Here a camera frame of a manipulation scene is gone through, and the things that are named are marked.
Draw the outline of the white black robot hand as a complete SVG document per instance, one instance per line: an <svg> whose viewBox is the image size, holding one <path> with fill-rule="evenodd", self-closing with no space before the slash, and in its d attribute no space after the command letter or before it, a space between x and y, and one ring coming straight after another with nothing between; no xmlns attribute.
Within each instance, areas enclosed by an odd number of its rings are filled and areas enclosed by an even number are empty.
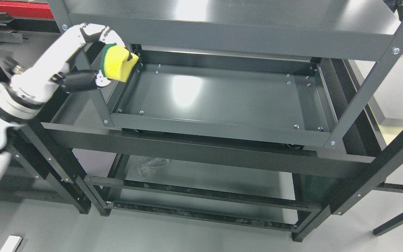
<svg viewBox="0 0 403 252"><path fill-rule="evenodd" d="M69 73L70 61L87 44L102 42L106 45L116 43L126 48L122 38L110 27L102 24L82 23L67 29L24 73L16 74L11 78L10 85L27 84L33 87L43 86L46 82L54 82L52 78L59 73ZM90 82L89 89L103 88L111 83L110 79L102 76L101 70L92 71L95 79Z"/></svg>

